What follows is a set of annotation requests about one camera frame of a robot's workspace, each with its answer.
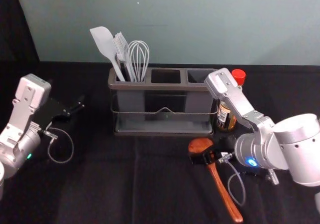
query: white silicone spatula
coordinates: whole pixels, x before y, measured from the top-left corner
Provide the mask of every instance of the white silicone spatula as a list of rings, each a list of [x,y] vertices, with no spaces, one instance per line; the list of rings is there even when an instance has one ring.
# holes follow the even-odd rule
[[[117,49],[114,44],[114,37],[111,32],[106,27],[102,26],[91,28],[90,32],[100,53],[102,53],[104,57],[108,58],[111,61],[119,80],[125,81],[124,76],[122,75],[116,61]]]

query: red cap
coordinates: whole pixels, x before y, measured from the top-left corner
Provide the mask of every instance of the red cap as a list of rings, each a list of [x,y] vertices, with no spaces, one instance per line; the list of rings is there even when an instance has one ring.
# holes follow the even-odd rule
[[[236,80],[238,85],[242,86],[245,83],[246,73],[241,69],[234,69],[231,72],[231,75]]]

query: bottle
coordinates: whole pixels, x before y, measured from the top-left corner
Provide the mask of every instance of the bottle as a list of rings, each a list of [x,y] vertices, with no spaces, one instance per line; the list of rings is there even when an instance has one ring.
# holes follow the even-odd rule
[[[239,86],[242,86],[245,82],[246,73],[241,69],[234,69],[231,75],[236,80]],[[228,108],[227,104],[220,101],[217,115],[216,115],[216,127],[222,132],[230,132],[235,129],[237,119],[231,110]]]

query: blue led light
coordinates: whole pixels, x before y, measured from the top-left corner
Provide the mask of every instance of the blue led light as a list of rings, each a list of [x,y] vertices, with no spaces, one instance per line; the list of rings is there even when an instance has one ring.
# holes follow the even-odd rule
[[[258,163],[253,159],[253,158],[248,158],[247,160],[246,160],[246,163],[248,163],[250,166],[252,166],[252,167],[256,167],[256,166],[258,166]]]

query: black tablecloth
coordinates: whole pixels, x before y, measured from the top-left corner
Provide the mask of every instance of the black tablecloth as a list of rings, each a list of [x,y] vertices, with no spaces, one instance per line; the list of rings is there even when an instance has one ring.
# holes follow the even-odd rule
[[[319,68],[243,69],[248,99],[275,122],[303,112],[320,113]],[[38,69],[22,65],[18,71],[9,67],[1,73],[2,127],[19,77],[28,72],[53,78],[51,95],[65,103],[83,93],[87,97],[86,108],[67,126],[75,144],[73,160],[65,165],[49,161],[48,144],[43,142],[6,180],[0,223],[232,223],[208,170],[188,159],[192,137],[113,135],[108,70],[102,64],[43,63]],[[295,184],[286,171],[276,173],[276,187],[263,178],[243,176],[247,202],[239,209],[244,223],[320,223],[314,204],[319,189]],[[226,183],[232,171],[220,166],[219,174]],[[233,186],[241,198],[238,184]]]

